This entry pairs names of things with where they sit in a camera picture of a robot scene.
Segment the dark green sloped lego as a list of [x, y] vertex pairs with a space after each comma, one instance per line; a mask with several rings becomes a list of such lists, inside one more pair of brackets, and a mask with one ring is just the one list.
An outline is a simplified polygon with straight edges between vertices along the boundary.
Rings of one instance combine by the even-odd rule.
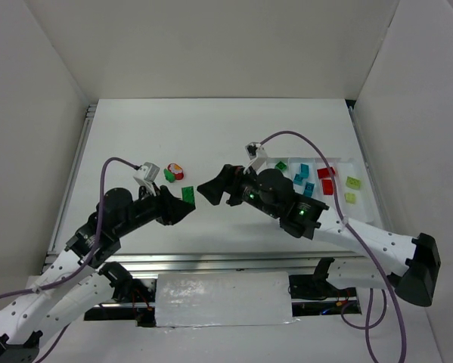
[[279, 161], [275, 164], [275, 168], [277, 170], [280, 170], [281, 172], [284, 172], [287, 170], [288, 166], [286, 163], [284, 163], [283, 161]]

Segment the green small lego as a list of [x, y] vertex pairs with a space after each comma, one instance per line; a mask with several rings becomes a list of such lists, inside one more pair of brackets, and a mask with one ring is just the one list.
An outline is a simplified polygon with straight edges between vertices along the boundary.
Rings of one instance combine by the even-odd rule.
[[175, 174], [170, 172], [168, 169], [163, 170], [164, 178], [169, 183], [173, 183], [175, 181]]

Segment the red flower lego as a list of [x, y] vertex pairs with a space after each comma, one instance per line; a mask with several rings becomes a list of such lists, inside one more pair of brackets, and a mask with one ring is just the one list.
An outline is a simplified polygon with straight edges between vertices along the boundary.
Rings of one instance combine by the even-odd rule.
[[170, 163], [167, 169], [174, 175], [176, 181], [182, 180], [185, 177], [183, 168], [177, 163]]

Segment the blue rounded lego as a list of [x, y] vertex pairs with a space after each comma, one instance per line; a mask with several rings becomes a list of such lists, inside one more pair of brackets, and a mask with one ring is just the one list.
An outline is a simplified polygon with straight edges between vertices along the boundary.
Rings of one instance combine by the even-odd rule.
[[304, 186], [304, 189], [303, 189], [303, 195], [306, 196], [306, 197], [312, 198], [313, 194], [314, 194], [314, 191], [315, 191], [315, 184], [307, 181], [305, 183], [305, 186]]

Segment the red lego brick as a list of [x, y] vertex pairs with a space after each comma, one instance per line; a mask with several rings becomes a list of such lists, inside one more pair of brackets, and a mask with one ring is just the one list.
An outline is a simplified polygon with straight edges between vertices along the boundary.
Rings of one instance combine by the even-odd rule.
[[335, 177], [336, 174], [336, 170], [332, 166], [317, 169], [317, 175], [319, 179]]

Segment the pale yellow rounded lego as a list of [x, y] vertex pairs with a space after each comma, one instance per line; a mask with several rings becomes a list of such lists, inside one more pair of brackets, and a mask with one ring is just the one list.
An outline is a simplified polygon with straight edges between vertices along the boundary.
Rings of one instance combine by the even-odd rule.
[[352, 189], [352, 190], [360, 190], [361, 189], [361, 180], [354, 178], [352, 176], [348, 176], [346, 178], [346, 187]]

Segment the cyan small lego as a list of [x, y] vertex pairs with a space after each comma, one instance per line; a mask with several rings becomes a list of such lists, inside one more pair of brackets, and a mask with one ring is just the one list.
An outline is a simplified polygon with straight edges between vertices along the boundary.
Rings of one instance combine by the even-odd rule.
[[302, 185], [304, 182], [304, 177], [300, 174], [295, 174], [295, 176], [293, 177], [293, 183], [295, 185]]

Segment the red sloped lego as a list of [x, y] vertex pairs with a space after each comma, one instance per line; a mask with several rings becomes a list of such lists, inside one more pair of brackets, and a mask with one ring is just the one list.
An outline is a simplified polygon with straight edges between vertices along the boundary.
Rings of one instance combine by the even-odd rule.
[[333, 195], [334, 194], [334, 183], [330, 178], [324, 178], [321, 180], [322, 192], [323, 195]]

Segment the pale yellow square lego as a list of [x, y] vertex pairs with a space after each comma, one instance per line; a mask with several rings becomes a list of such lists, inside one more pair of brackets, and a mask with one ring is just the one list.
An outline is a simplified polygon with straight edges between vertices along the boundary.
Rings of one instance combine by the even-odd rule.
[[347, 203], [356, 204], [356, 195], [354, 193], [345, 193], [344, 198]]

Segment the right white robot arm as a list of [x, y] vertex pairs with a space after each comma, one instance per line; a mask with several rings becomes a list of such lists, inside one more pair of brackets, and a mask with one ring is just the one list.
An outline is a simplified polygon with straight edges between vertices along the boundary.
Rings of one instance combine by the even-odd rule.
[[368, 257], [383, 269], [380, 279], [407, 303], [433, 303], [441, 258], [434, 237], [395, 234], [347, 217], [327, 204], [295, 192], [293, 182], [277, 169], [245, 172], [226, 164], [212, 180], [197, 188], [212, 205], [228, 194], [229, 206], [247, 203], [279, 221], [295, 238], [305, 237]]

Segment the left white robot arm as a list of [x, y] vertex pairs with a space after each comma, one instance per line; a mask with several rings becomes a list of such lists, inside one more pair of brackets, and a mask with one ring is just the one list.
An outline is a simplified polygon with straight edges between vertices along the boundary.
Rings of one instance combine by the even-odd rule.
[[45, 341], [93, 306], [107, 301], [147, 303], [147, 288], [118, 262], [108, 259], [120, 239], [149, 222], [175, 225], [194, 204], [173, 196], [165, 186], [138, 199], [125, 188], [101, 196], [97, 210], [31, 287], [10, 293], [0, 310], [0, 362], [32, 362]]

